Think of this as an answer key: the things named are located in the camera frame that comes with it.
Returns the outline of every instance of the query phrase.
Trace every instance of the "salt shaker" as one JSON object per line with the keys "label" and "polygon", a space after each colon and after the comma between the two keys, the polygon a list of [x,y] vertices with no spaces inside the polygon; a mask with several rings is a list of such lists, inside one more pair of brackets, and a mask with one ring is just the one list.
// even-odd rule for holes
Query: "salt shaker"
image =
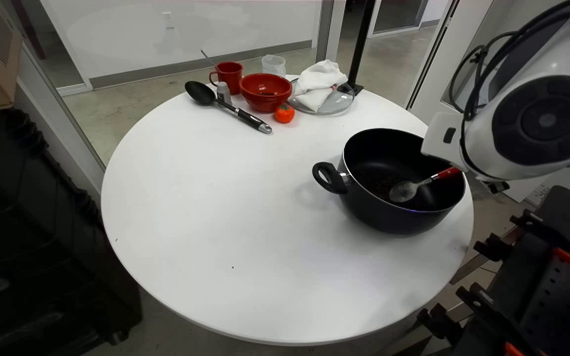
{"label": "salt shaker", "polygon": [[217,83],[217,99],[221,99],[230,105],[233,104],[233,101],[230,99],[230,88],[228,88],[226,82]]}

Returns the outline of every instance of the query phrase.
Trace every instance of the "black stand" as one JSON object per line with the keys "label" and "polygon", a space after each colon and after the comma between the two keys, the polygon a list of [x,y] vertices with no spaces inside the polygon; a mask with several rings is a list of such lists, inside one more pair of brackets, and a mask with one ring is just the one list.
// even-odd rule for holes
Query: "black stand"
{"label": "black stand", "polygon": [[373,7],[375,7],[375,0],[366,0],[364,2],[364,14],[362,15],[362,23],[360,24],[360,32],[358,32],[358,39],[355,42],[355,49],[353,50],[353,59],[351,60],[351,69],[349,70],[349,81],[347,82],[355,95],[359,94],[363,86],[355,84],[355,79],[358,76],[360,69],[360,61],[362,61],[362,52],[364,52],[364,43],[366,43],[366,36],[369,33],[369,25],[373,17]]}

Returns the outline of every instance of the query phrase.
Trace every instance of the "red bowl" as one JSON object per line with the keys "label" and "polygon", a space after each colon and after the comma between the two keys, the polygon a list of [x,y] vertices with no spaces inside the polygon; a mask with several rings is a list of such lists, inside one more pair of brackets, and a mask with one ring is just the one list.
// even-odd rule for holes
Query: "red bowl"
{"label": "red bowl", "polygon": [[274,74],[246,75],[240,80],[239,86],[244,97],[253,97],[258,101],[278,101],[291,95],[291,83]]}
{"label": "red bowl", "polygon": [[272,101],[260,101],[253,97],[246,96],[246,93],[244,93],[243,90],[241,91],[241,95],[245,97],[247,104],[252,110],[259,111],[262,113],[275,112],[279,106],[285,104],[285,101],[287,101],[287,98],[289,97],[287,96],[283,97],[282,99],[272,100]]}

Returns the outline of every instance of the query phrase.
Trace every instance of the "black serving spoon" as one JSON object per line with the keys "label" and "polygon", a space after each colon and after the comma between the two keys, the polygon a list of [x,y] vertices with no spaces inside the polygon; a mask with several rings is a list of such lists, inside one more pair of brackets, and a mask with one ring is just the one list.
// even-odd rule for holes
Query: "black serving spoon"
{"label": "black serving spoon", "polygon": [[186,84],[184,84],[184,88],[186,88],[188,95],[190,95],[190,97],[192,97],[192,99],[197,101],[199,104],[212,105],[213,103],[217,102],[228,108],[228,110],[235,112],[235,114],[237,114],[246,124],[252,126],[252,128],[259,130],[264,134],[272,133],[272,128],[268,124],[265,124],[263,120],[254,115],[251,115],[250,113],[247,113],[246,111],[235,108],[222,99],[215,97],[215,92],[210,90],[206,84],[196,81],[187,81]]}

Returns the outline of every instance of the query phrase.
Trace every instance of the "white cloth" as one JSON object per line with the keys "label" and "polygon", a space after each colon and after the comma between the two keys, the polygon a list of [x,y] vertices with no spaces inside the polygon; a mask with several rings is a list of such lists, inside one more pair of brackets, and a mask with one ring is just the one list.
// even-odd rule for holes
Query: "white cloth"
{"label": "white cloth", "polygon": [[347,77],[340,72],[337,63],[325,59],[303,70],[292,88],[292,96],[315,112],[331,94],[332,87],[346,81]]}

